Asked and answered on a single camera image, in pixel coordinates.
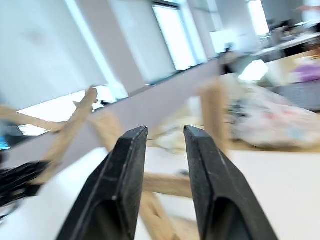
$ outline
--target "table surface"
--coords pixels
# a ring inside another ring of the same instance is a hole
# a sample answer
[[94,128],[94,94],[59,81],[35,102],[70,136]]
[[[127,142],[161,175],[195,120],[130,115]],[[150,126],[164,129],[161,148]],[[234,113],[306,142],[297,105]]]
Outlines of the table surface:
[[[271,61],[266,63],[269,68],[270,74],[272,74],[275,79],[277,79],[280,85],[290,84],[290,75],[298,67],[297,59],[311,56],[311,52],[304,52],[297,55],[285,57],[279,60]],[[226,74],[218,77],[227,85],[227,89],[237,89],[237,80],[233,74]],[[230,150],[239,151],[266,151],[265,149],[260,149],[254,147],[244,141],[229,141],[227,146]],[[283,149],[271,149],[271,152],[297,152],[297,153],[320,153],[320,144],[315,145],[310,148],[300,149],[300,148],[283,148]]]
[[[106,154],[104,148],[92,150],[49,181],[39,196],[26,199],[0,225],[0,239],[55,240],[86,179]],[[228,155],[243,172],[279,240],[319,239],[319,154],[230,151]],[[188,169],[186,153],[147,148],[146,171],[175,174],[180,169]],[[158,196],[170,216],[196,220],[191,199]],[[140,217],[135,239],[151,240]]]
[[280,43],[276,47],[278,49],[284,50],[284,49],[288,49],[288,48],[292,48],[292,47],[298,46],[300,44],[308,43],[308,42],[314,40],[317,37],[320,37],[320,33],[319,32],[303,33],[303,34],[301,34],[300,36],[298,36],[297,38],[295,38],[295,39],[293,39],[291,41],[285,41],[283,43]]
[[282,43],[278,44],[277,46],[262,49],[256,53],[254,53],[253,56],[262,56],[262,55],[265,55],[267,53],[270,53],[270,52],[273,52],[276,50],[284,50],[284,49],[292,48],[292,47],[295,47],[295,46],[298,46],[301,44],[311,42],[312,40],[314,40],[315,38],[318,38],[318,37],[320,37],[320,32],[303,33],[293,40],[282,42]]

